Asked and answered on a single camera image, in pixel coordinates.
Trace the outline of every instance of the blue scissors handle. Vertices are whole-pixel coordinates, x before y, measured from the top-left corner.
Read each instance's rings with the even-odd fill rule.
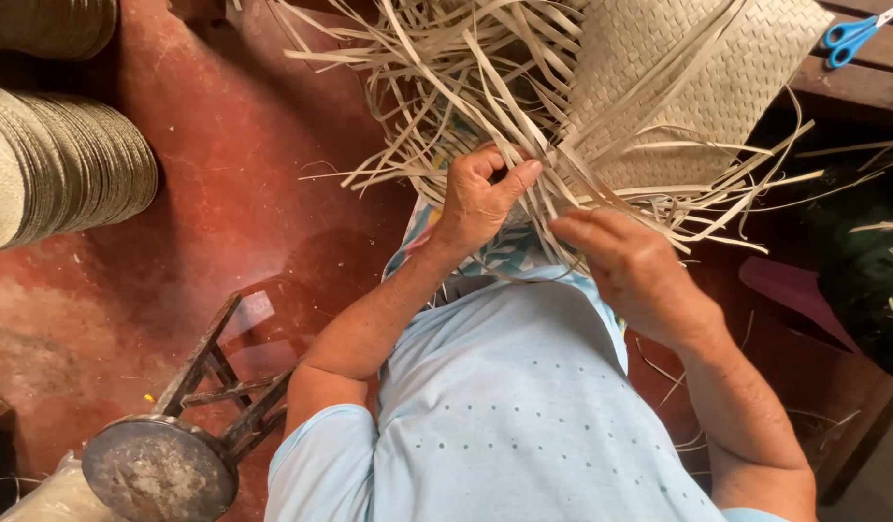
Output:
[[[831,50],[830,58],[827,60],[830,67],[836,69],[849,63],[858,48],[878,31],[877,22],[878,17],[874,16],[837,23],[827,29],[823,35],[823,46]]]

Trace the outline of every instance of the stack of woven hats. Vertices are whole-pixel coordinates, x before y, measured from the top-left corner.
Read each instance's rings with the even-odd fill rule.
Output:
[[[147,142],[115,110],[0,89],[0,248],[127,219],[157,180]]]
[[[118,0],[0,0],[0,49],[88,59],[115,33]]]

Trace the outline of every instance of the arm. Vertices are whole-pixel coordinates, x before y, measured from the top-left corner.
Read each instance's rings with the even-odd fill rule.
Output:
[[[618,315],[681,358],[707,433],[715,504],[816,520],[814,475],[784,409],[668,241],[617,211],[570,212],[550,228],[586,255]]]
[[[450,272],[498,232],[510,206],[542,170],[539,161],[528,160],[491,185],[488,178],[503,167],[494,144],[453,160],[444,213],[427,243],[331,321],[291,375],[285,436],[322,409],[366,403],[367,380],[407,324]]]

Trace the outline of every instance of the shirt sleeve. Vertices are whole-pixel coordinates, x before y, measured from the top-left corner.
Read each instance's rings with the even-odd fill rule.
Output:
[[[749,507],[732,507],[720,512],[727,522],[788,522],[784,518]]]
[[[269,465],[264,522],[366,520],[375,422],[365,408],[322,409],[286,438]]]

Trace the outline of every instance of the scissor blade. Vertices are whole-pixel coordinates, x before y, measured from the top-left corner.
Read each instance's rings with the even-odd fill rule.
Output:
[[[893,18],[893,7],[878,15],[878,20],[875,22],[875,27],[881,27],[882,25],[888,23],[888,20],[890,20],[891,18]]]

